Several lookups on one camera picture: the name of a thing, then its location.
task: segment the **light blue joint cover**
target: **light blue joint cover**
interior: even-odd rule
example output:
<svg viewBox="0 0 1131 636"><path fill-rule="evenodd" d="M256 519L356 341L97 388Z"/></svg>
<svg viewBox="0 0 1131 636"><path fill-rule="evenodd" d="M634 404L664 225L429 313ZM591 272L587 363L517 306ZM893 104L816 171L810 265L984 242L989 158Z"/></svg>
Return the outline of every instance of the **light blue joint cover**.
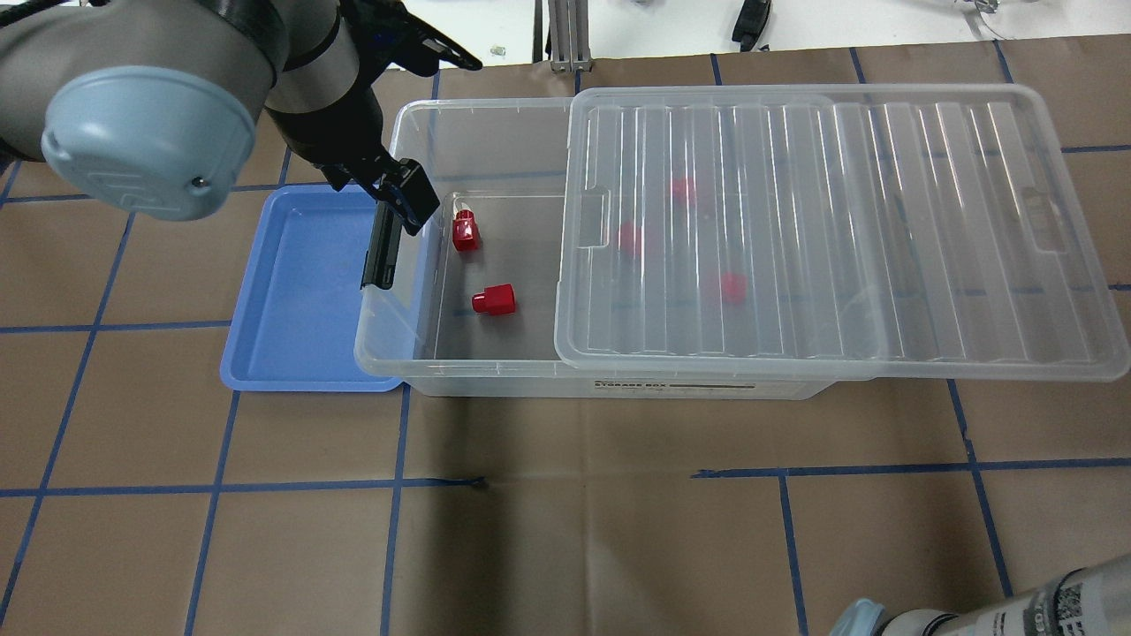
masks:
<svg viewBox="0 0 1131 636"><path fill-rule="evenodd" d="M227 91L187 72L131 66L60 88L41 147L55 172L96 199L191 221L224 203L254 140L254 120Z"/></svg>
<svg viewBox="0 0 1131 636"><path fill-rule="evenodd" d="M829 636L873 636L882 614L883 605L860 599L840 614Z"/></svg>

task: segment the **qr code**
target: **qr code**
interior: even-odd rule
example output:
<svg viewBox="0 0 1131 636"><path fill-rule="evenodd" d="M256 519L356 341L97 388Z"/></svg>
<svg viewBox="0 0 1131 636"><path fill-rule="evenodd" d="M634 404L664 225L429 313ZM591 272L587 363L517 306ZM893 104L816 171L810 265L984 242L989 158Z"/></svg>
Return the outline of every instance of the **qr code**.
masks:
<svg viewBox="0 0 1131 636"><path fill-rule="evenodd" d="M1083 609L1080 608L1080 586L1077 583L1056 594L1056 622L1064 636L1087 636L1083 631Z"/></svg>

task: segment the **clear plastic lid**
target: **clear plastic lid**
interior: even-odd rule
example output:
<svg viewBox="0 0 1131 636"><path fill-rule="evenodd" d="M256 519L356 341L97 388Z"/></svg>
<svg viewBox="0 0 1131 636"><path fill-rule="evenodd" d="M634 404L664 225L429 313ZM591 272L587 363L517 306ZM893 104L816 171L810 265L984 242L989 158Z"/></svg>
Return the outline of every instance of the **clear plastic lid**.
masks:
<svg viewBox="0 0 1131 636"><path fill-rule="evenodd" d="M554 344L580 367L1114 379L1129 351L1041 97L595 88Z"/></svg>

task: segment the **blue plastic tray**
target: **blue plastic tray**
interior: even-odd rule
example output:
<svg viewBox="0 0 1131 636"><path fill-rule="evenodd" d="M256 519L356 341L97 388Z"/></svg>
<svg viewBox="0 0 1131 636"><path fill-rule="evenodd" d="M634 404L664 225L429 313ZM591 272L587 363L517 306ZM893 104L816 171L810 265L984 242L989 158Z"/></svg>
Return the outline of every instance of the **blue plastic tray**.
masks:
<svg viewBox="0 0 1131 636"><path fill-rule="evenodd" d="M381 393L354 362L373 200L360 188L291 186L264 205L221 378L239 390Z"/></svg>

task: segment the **clear plastic container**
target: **clear plastic container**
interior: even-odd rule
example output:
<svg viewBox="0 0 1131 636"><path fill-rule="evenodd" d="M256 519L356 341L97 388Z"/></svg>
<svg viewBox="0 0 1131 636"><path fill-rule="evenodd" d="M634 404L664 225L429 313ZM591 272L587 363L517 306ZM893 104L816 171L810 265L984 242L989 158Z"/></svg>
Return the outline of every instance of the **clear plastic container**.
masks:
<svg viewBox="0 0 1131 636"><path fill-rule="evenodd" d="M804 398L841 379L1128 367L1021 87L417 102L392 152L443 203L402 241L392 290L364 290L355 358L426 394ZM480 251L451 244L461 207ZM474 313L501 283L518 312Z"/></svg>

